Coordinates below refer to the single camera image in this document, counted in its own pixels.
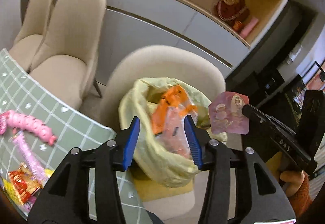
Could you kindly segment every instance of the chair backrest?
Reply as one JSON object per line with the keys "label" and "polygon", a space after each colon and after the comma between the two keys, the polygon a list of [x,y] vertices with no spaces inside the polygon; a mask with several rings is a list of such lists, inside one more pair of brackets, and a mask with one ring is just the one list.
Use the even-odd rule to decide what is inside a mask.
{"label": "chair backrest", "polygon": [[58,0],[31,69],[58,54],[87,64],[97,52],[105,10],[106,0]]}
{"label": "chair backrest", "polygon": [[30,35],[45,35],[48,29],[52,1],[53,0],[29,0],[22,29],[16,36],[14,44]]}
{"label": "chair backrest", "polygon": [[200,90],[210,100],[225,91],[225,79],[206,59],[179,48],[154,45],[134,51],[115,68],[103,96],[100,122],[120,130],[118,107],[123,96],[143,77],[170,77]]}

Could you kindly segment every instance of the pink toy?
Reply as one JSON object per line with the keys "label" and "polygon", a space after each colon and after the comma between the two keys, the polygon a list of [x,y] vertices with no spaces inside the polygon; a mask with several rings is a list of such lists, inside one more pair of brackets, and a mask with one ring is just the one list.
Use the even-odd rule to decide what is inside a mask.
{"label": "pink toy", "polygon": [[235,92],[218,95],[209,106],[212,133],[247,134],[249,119],[242,114],[242,108],[246,104],[249,104],[248,97]]}
{"label": "pink toy", "polygon": [[19,131],[13,137],[12,142],[14,143],[15,146],[19,148],[23,158],[26,161],[28,168],[32,171],[33,175],[40,182],[40,184],[44,187],[44,185],[48,181],[48,177],[45,174],[44,168],[41,166],[39,161],[35,158],[28,144],[26,143],[23,131]]}
{"label": "pink toy", "polygon": [[43,124],[43,121],[38,120],[33,116],[16,113],[13,110],[9,110],[0,115],[0,135],[4,134],[7,126],[33,132],[43,142],[47,142],[50,146],[52,146],[57,140],[57,137],[53,135],[51,128]]}

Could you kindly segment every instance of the pink caterpillar toy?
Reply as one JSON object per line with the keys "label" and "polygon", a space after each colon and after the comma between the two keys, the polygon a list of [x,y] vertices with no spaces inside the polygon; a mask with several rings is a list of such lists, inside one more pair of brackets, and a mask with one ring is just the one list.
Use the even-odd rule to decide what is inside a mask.
{"label": "pink caterpillar toy", "polygon": [[13,110],[9,110],[0,115],[0,135],[5,133],[7,126],[33,132],[43,142],[47,142],[50,146],[57,140],[51,128],[43,124],[43,121],[33,116],[16,113]]}

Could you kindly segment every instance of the chair leg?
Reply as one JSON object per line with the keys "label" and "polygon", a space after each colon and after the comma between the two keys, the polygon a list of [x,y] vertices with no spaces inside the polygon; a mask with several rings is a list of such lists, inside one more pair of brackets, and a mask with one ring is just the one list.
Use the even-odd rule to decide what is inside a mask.
{"label": "chair leg", "polygon": [[100,98],[103,98],[102,94],[101,94],[101,91],[100,91],[100,88],[96,82],[96,79],[94,80],[94,87],[96,88],[96,91],[98,93],[98,95],[100,96]]}

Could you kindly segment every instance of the trash bag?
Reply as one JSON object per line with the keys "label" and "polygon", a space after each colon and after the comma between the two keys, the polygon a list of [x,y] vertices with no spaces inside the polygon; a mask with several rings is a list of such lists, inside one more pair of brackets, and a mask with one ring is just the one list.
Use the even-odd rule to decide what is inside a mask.
{"label": "trash bag", "polygon": [[[155,112],[161,96],[175,85],[184,88],[197,107],[197,127],[209,128],[208,107],[211,101],[196,88],[173,78],[142,78],[135,81],[119,106],[121,129],[128,128],[134,116],[140,119],[140,134],[134,160],[149,178],[166,187],[185,186],[199,173],[192,160],[167,151],[152,131],[151,115]],[[215,138],[225,141],[226,134],[216,135]]]}

